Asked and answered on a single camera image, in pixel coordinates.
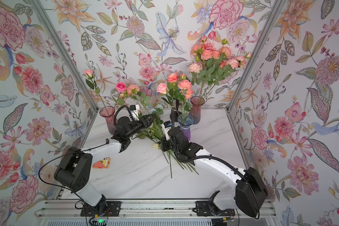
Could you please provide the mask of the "large pink rose stem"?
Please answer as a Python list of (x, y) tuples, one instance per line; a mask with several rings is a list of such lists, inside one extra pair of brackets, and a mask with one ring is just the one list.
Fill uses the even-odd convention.
[(161, 99), (165, 101), (172, 109), (176, 109), (176, 104), (174, 99), (169, 94), (169, 89), (167, 87), (167, 84), (160, 83), (157, 87), (157, 93), (161, 95)]

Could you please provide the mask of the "smoky pink glass vase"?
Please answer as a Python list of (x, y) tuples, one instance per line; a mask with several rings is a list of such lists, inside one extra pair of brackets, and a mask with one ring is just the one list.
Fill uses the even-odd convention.
[(114, 125), (115, 108), (112, 106), (103, 107), (99, 111), (99, 114), (105, 119), (109, 133), (114, 135), (116, 131), (116, 127)]

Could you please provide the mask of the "magenta pink rose stem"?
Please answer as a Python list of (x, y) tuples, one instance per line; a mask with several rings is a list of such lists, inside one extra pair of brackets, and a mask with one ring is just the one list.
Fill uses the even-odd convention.
[(114, 93), (112, 94), (112, 100), (114, 102), (114, 108), (118, 108), (126, 104), (127, 86), (123, 82), (118, 82), (115, 85)]

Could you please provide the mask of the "coral pink rose stem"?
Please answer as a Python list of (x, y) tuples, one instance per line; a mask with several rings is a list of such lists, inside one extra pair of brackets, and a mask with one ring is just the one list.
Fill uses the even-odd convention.
[(166, 94), (167, 100), (171, 104), (172, 108), (176, 111), (179, 110), (181, 106), (181, 101), (183, 101), (181, 89), (178, 87), (179, 76), (177, 73), (171, 73), (167, 78), (167, 88), (168, 93)]

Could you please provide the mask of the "pink rose spray stem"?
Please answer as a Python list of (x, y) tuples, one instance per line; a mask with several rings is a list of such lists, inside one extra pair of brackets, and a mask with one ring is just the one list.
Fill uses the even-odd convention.
[(179, 104), (182, 112), (182, 120), (185, 121), (190, 108), (189, 100), (194, 93), (193, 85), (185, 74), (182, 74), (180, 76), (180, 80), (178, 82), (178, 89), (180, 93)]

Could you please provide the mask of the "pale pink carnation stem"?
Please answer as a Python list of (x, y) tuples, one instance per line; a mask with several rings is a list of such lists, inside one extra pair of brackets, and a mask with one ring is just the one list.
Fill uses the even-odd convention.
[(203, 89), (205, 85), (203, 74), (201, 74), (202, 70), (203, 70), (203, 63), (201, 61), (193, 62), (188, 67), (188, 71), (192, 75), (190, 82), (193, 86), (193, 89), (195, 89), (196, 94), (200, 97), (202, 97), (203, 95)]

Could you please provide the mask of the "light pink rose stem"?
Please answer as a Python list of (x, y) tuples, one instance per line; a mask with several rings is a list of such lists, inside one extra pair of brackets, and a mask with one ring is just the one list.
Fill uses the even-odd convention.
[(92, 69), (84, 70), (83, 76), (85, 77), (85, 83), (87, 87), (89, 88), (89, 92), (91, 96), (93, 97), (93, 99), (97, 103), (101, 102), (101, 105), (105, 107), (105, 101), (100, 95), (101, 89), (99, 88), (97, 84), (97, 79), (96, 79), (94, 71)]

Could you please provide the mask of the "pink rose cluster stem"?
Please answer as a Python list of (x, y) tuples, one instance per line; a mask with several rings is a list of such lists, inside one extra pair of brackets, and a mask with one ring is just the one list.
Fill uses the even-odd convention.
[(199, 96), (206, 99), (223, 74), (220, 64), (224, 53), (215, 48), (206, 36), (191, 49), (195, 61), (188, 70), (192, 74), (192, 84), (200, 86)]

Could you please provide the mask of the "peach pink peony stem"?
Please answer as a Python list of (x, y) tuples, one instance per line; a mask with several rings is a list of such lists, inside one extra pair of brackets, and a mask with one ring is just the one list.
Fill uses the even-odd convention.
[[(140, 91), (139, 86), (132, 84), (127, 87), (126, 97), (135, 100), (135, 102), (140, 106), (140, 109), (145, 110), (142, 112), (143, 115), (155, 114), (156, 110), (150, 111), (150, 97), (146, 95), (145, 92)], [(142, 131), (149, 132), (150, 128), (143, 129)]]

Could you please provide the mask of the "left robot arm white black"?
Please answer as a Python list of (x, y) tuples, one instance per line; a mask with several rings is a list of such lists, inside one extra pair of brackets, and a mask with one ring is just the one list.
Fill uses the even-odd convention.
[(149, 128), (155, 118), (155, 114), (143, 115), (134, 121), (121, 117), (115, 126), (115, 134), (104, 145), (86, 151), (69, 149), (56, 169), (54, 179), (77, 194), (93, 210), (104, 212), (107, 209), (106, 198), (89, 182), (93, 164), (125, 151), (131, 143), (131, 138)]

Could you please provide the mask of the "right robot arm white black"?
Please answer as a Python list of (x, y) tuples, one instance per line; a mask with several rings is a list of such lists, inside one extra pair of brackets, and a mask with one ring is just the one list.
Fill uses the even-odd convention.
[(207, 201), (207, 211), (218, 216), (222, 211), (239, 209), (249, 217), (259, 218), (268, 190), (254, 168), (237, 168), (213, 156), (201, 145), (189, 142), (178, 127), (164, 128), (163, 132), (164, 151), (171, 150), (179, 162), (203, 168), (226, 182), (227, 188), (215, 191)]

